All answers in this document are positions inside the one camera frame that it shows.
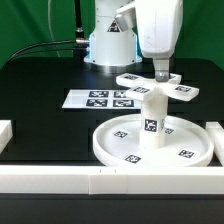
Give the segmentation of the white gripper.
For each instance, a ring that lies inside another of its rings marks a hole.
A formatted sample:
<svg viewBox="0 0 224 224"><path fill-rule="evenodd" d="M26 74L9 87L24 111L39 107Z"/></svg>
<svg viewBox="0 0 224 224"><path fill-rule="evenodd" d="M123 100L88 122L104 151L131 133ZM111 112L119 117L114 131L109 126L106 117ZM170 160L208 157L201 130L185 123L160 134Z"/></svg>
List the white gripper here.
<svg viewBox="0 0 224 224"><path fill-rule="evenodd" d="M154 58L157 82L169 80L170 58L183 21L183 0L135 0L141 53Z"/></svg>

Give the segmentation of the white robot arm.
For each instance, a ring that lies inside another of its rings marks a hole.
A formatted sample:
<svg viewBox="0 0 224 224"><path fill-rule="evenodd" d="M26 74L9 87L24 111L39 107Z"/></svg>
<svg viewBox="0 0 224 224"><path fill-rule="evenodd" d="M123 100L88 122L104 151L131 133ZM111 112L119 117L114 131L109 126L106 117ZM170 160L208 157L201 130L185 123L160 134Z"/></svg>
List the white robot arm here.
<svg viewBox="0 0 224 224"><path fill-rule="evenodd" d="M156 80L166 82L182 20L183 0L95 0L95 29L85 61L119 73L150 58Z"/></svg>

